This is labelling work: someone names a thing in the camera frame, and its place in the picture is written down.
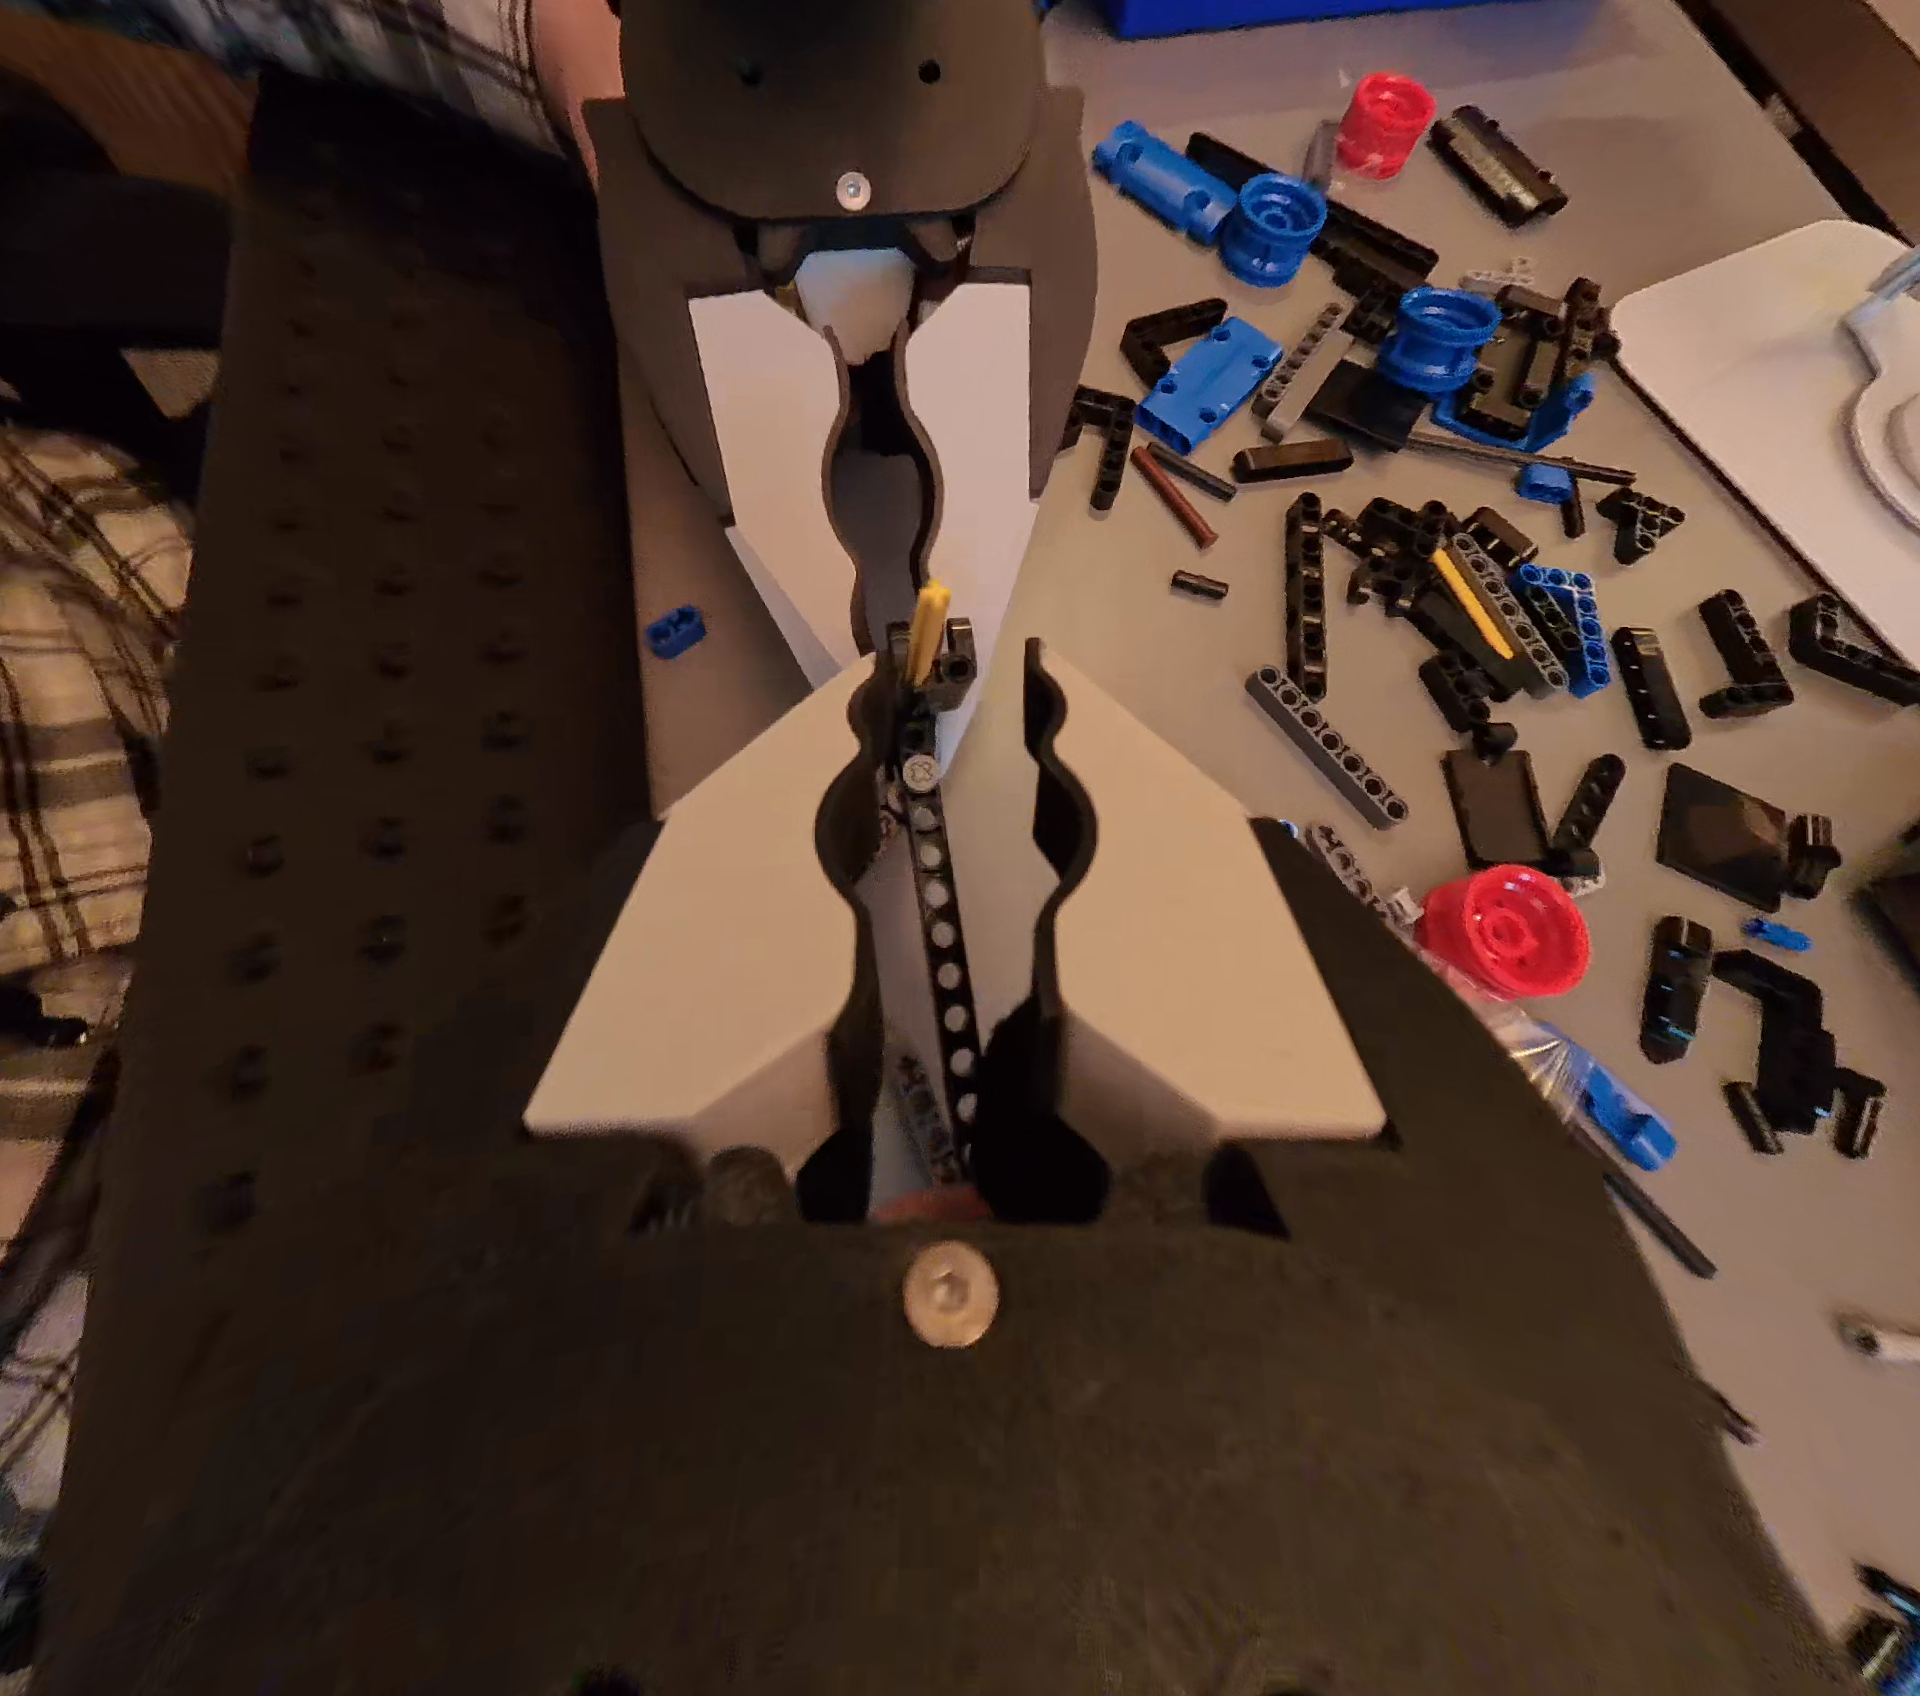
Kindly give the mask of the blue angled beam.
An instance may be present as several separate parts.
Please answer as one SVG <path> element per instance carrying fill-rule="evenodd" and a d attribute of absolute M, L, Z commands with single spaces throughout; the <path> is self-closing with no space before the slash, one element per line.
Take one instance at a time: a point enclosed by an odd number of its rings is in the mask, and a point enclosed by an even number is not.
<path fill-rule="evenodd" d="M 1611 649 L 1598 611 L 1593 578 L 1534 560 L 1519 563 L 1509 585 L 1565 673 L 1565 694 L 1589 701 L 1613 680 Z"/>

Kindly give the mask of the blue textured flat panel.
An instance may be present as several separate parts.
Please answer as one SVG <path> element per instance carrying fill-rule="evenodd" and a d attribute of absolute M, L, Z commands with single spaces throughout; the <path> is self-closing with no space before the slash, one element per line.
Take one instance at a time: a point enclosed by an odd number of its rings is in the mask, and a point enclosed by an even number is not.
<path fill-rule="evenodd" d="M 1678 1150 L 1662 1114 L 1581 1044 L 1568 1042 L 1561 1054 L 1563 1095 L 1574 1117 L 1634 1169 L 1662 1172 Z"/>

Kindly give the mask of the blue curved panel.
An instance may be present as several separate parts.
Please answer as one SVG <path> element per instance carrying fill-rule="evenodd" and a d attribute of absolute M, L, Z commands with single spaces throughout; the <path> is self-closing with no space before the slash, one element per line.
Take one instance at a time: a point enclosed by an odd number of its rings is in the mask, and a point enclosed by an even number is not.
<path fill-rule="evenodd" d="M 1213 246 L 1236 213 L 1236 186 L 1170 149 L 1137 123 L 1116 124 L 1093 145 L 1089 164 L 1116 194 L 1192 245 Z"/>

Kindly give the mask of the black dotted mat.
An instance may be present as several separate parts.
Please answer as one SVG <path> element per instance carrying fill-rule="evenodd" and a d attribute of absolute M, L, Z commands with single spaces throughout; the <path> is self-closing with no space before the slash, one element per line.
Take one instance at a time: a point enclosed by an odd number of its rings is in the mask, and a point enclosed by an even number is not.
<path fill-rule="evenodd" d="M 517 1130 L 644 812 L 583 185 L 270 78 L 115 1059 L 31 1692 L 453 1692 L 509 1380 L 636 1146 Z"/>

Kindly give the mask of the short yellow axle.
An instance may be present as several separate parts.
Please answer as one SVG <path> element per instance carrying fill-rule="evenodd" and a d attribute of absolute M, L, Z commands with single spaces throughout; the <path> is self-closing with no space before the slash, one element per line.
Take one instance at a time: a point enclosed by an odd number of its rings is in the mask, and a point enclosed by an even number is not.
<path fill-rule="evenodd" d="M 1516 653 L 1512 642 L 1504 635 L 1504 628 L 1498 617 L 1487 608 L 1487 605 L 1481 602 L 1475 586 L 1466 578 L 1466 575 L 1453 563 L 1449 553 L 1441 548 L 1433 548 L 1429 555 L 1429 564 L 1438 581 L 1441 581 L 1441 585 L 1451 595 L 1453 605 L 1471 622 L 1480 642 L 1491 653 L 1491 656 L 1499 664 L 1512 662 Z"/>

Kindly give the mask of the short brown axle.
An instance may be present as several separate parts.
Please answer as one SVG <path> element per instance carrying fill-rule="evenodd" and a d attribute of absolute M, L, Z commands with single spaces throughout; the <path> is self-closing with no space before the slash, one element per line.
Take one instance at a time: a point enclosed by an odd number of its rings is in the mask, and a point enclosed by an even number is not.
<path fill-rule="evenodd" d="M 1193 548 L 1200 555 L 1211 551 L 1218 543 L 1218 533 L 1201 516 L 1201 513 L 1193 508 L 1184 494 L 1184 486 L 1165 471 L 1164 462 L 1160 462 L 1146 444 L 1135 444 L 1131 448 L 1130 462 L 1139 481 L 1148 484 L 1158 503 L 1174 518 L 1175 526 L 1193 544 Z"/>

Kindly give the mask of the dark grey long beam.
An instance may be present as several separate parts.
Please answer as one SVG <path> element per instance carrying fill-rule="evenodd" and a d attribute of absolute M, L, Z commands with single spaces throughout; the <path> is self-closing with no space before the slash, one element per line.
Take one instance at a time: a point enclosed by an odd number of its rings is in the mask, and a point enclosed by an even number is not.
<path fill-rule="evenodd" d="M 1391 830 L 1409 818 L 1407 800 L 1360 750 L 1351 749 L 1323 711 L 1285 673 L 1271 666 L 1255 668 L 1245 677 L 1244 693 L 1268 725 L 1363 825 L 1373 830 Z"/>

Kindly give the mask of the long thin black axle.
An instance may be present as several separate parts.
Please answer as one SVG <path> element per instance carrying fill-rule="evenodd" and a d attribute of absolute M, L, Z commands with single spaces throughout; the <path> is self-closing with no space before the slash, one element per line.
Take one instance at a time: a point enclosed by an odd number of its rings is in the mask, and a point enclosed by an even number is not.
<path fill-rule="evenodd" d="M 1601 484 L 1608 489 L 1627 489 L 1637 481 L 1637 473 L 1631 469 L 1557 459 L 1552 455 L 1504 451 L 1490 444 L 1466 443 L 1441 433 L 1415 430 L 1411 437 L 1405 438 L 1404 448 L 1421 451 L 1429 455 L 1445 455 L 1445 457 L 1464 459 L 1464 461 L 1475 461 L 1501 471 L 1516 471 L 1516 469 L 1561 471 L 1578 482 Z"/>

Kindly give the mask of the blue wheel hub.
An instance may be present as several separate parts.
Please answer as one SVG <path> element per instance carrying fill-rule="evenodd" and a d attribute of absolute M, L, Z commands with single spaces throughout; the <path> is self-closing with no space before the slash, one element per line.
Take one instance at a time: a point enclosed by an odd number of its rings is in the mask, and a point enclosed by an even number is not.
<path fill-rule="evenodd" d="M 1501 321 L 1491 299 L 1419 285 L 1401 295 L 1373 366 L 1396 389 L 1438 400 L 1473 379 Z"/>
<path fill-rule="evenodd" d="M 1240 188 L 1218 231 L 1215 254 L 1250 290 L 1284 290 L 1330 220 L 1327 197 L 1302 177 L 1257 172 Z"/>

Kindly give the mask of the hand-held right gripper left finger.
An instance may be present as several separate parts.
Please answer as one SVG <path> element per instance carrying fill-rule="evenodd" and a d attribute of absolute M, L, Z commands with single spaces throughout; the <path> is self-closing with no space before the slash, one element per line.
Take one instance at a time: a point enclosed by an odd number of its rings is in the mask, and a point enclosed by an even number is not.
<path fill-rule="evenodd" d="M 881 848 L 890 662 L 855 659 L 679 796 L 526 1102 L 530 1136 L 772 1156 L 861 1223 L 885 1022 L 859 883 Z"/>

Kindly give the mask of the short grey beam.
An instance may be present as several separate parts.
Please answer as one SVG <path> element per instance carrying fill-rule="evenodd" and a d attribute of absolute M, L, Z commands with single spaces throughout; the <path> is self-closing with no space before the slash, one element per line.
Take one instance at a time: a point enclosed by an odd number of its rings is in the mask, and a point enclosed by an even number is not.
<path fill-rule="evenodd" d="M 1355 848 L 1346 844 L 1331 825 L 1306 825 L 1299 830 L 1299 840 L 1342 889 L 1376 914 L 1390 931 L 1401 939 L 1415 934 L 1424 907 L 1405 886 L 1379 886 L 1361 866 Z"/>

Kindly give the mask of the blue rectangular panel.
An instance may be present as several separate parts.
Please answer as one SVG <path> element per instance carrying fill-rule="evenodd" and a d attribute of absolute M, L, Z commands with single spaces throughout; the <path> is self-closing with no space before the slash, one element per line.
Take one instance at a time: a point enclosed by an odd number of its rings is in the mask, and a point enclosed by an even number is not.
<path fill-rule="evenodd" d="M 1135 407 L 1135 428 L 1188 459 L 1282 362 L 1280 341 L 1240 317 L 1226 317 L 1162 370 Z"/>

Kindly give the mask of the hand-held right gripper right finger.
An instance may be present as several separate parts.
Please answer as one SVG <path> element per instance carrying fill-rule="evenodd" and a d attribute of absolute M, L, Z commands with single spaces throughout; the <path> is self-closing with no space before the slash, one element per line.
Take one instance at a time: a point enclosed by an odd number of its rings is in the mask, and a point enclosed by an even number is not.
<path fill-rule="evenodd" d="M 1386 1108 L 1275 870 L 1284 825 L 1040 639 L 1019 736 L 1052 883 L 980 1071 L 991 1217 L 1089 1225 L 1144 1164 L 1379 1139 Z"/>

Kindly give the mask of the red wheel hub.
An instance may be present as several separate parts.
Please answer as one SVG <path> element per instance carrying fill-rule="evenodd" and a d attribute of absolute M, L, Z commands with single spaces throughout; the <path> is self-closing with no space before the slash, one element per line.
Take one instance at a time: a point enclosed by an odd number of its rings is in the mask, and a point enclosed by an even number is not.
<path fill-rule="evenodd" d="M 1398 180 L 1435 117 L 1435 98 L 1398 73 L 1358 78 L 1334 136 L 1334 169 L 1363 183 Z"/>
<path fill-rule="evenodd" d="M 1541 870 L 1496 864 L 1431 889 L 1413 925 L 1415 944 L 1506 1003 L 1578 989 L 1592 963 L 1585 918 Z"/>

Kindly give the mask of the grey desk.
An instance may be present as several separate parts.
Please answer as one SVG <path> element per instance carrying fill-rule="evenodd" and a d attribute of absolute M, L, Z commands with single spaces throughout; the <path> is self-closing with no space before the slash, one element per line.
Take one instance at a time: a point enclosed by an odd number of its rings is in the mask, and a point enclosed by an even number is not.
<path fill-rule="evenodd" d="M 1280 149 L 1320 110 L 1336 55 L 1418 47 L 1448 98 L 1485 100 L 1572 178 L 1569 225 L 1528 231 L 1541 276 L 1613 290 L 1806 226 L 1815 192 L 1673 0 L 1563 0 L 1271 34 L 1059 44 L 1093 120 L 1219 124 Z M 1336 796 L 1240 693 L 1280 655 L 1277 494 L 1244 498 L 1200 563 L 1223 605 L 1160 595 L 1174 524 L 1144 493 L 1116 522 L 1048 498 L 1016 607 L 1139 725 L 1255 810 L 1331 816 Z M 1825 1618 L 1855 1612 L 1855 1556 L 1915 1574 L 1915 1374 L 1834 1334 L 1854 1308 L 1915 1311 L 1915 992 L 1852 886 L 1915 815 L 1915 713 L 1808 678 L 1798 709 L 1706 733 L 1692 766 L 1836 818 L 1843 870 L 1811 903 L 1806 974 L 1843 1060 L 1889 1084 L 1877 1160 L 1790 1136 L 1748 1152 L 1716 1084 L 1750 1075 L 1762 1011 L 1708 983 L 1703 1053 L 1636 1054 L 1658 912 L 1718 933 L 1731 898 L 1653 866 L 1667 766 L 1627 765 L 1599 836 L 1595 972 L 1550 1009 L 1676 1111 L 1682 1152 L 1652 1195 L 1718 1262 L 1693 1279 L 1535 1113 L 1469 1012 L 1308 857 L 1280 868 L 1360 1009 L 1363 1054 L 1418 1086 L 1404 1148 L 1257 1148 L 1287 1239 L 1207 1228 L 1197 1163 L 1177 1221 L 1126 1205 L 1103 1228 L 972 1228 L 999 1266 L 999 1334 L 922 1348 L 900 1321 L 875 1370 L 878 1298 L 801 1304 L 828 1376 L 774 1400 L 828 1424 L 892 1490 L 828 1462 L 819 1500 L 772 1532 L 774 1419 L 737 1433 L 740 1560 L 686 1591 L 673 1661 L 644 1692 L 1868 1692 Z M 1048 1344 L 960 1443 L 962 1365 Z"/>

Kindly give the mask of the black beam frame assembly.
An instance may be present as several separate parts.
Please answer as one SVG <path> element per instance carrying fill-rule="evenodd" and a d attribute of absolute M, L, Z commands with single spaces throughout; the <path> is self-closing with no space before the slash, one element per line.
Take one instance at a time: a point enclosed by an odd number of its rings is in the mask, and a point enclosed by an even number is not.
<path fill-rule="evenodd" d="M 939 711 L 927 691 L 901 689 L 892 754 L 878 775 L 881 830 L 903 844 L 932 1016 L 934 1059 L 903 1053 L 898 1099 L 907 1132 L 938 1189 L 972 1189 L 988 1035 L 951 863 Z"/>

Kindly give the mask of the black chassis on blue frame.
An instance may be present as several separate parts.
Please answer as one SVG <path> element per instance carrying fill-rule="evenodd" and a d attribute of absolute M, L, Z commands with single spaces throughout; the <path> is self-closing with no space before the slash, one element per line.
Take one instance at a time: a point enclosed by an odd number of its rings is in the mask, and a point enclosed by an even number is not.
<path fill-rule="evenodd" d="M 1620 341 L 1601 285 L 1578 275 L 1550 297 L 1519 279 L 1469 279 L 1468 290 L 1440 299 L 1484 299 L 1499 311 L 1499 326 L 1481 346 L 1471 377 L 1428 411 L 1441 433 L 1519 455 L 1560 444 L 1589 407 L 1593 370 L 1620 355 Z"/>

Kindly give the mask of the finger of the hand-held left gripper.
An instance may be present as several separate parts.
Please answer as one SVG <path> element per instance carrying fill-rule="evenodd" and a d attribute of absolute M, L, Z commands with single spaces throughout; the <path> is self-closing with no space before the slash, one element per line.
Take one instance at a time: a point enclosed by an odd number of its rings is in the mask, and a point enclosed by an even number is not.
<path fill-rule="evenodd" d="M 900 358 L 901 413 L 923 459 L 920 568 L 972 624 L 981 674 L 1040 515 L 1029 339 L 1023 282 L 964 282 L 906 336 Z"/>
<path fill-rule="evenodd" d="M 693 299 L 690 326 L 724 475 L 724 534 L 806 684 L 869 653 L 859 564 L 837 513 L 849 418 L 837 336 L 801 290 Z"/>

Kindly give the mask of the black square panel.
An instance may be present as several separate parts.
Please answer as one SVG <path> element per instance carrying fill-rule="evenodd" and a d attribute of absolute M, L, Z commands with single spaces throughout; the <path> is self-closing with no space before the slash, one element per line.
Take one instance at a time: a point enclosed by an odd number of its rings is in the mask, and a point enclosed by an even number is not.
<path fill-rule="evenodd" d="M 1652 859 L 1751 912 L 1786 898 L 1790 818 L 1777 804 L 1670 762 Z"/>

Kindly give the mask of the person in plaid shirt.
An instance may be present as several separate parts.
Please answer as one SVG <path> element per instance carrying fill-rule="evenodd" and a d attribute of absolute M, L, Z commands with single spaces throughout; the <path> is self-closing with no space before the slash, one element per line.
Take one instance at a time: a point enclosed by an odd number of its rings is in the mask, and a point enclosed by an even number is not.
<path fill-rule="evenodd" d="M 4 1618 L 60 1497 L 114 1040 L 189 581 L 181 513 L 103 444 L 4 421 Z"/>

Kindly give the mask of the black grooved block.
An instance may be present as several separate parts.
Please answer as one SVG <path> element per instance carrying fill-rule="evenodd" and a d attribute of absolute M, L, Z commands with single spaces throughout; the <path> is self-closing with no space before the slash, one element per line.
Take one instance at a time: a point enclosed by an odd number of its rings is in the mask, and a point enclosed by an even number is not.
<path fill-rule="evenodd" d="M 1456 107 L 1428 126 L 1428 149 L 1469 194 L 1509 231 L 1524 231 L 1568 208 L 1569 197 L 1504 126 L 1475 104 Z"/>

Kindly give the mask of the small black axle connector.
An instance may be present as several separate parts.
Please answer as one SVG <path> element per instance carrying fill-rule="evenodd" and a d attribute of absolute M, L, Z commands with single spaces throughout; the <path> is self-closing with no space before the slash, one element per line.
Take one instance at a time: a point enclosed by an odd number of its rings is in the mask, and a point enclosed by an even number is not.
<path fill-rule="evenodd" d="M 972 620 L 964 614 L 948 617 L 922 682 L 913 682 L 910 674 L 910 622 L 900 618 L 885 635 L 900 713 L 929 718 L 955 714 L 980 674 Z"/>

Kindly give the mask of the black curved panel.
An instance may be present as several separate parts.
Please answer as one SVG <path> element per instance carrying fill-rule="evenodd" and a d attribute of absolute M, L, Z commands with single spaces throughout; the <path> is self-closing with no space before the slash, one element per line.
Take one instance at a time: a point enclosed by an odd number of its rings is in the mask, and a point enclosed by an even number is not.
<path fill-rule="evenodd" d="M 1526 750 L 1484 758 L 1453 749 L 1441 775 L 1468 868 L 1541 868 L 1550 834 Z"/>

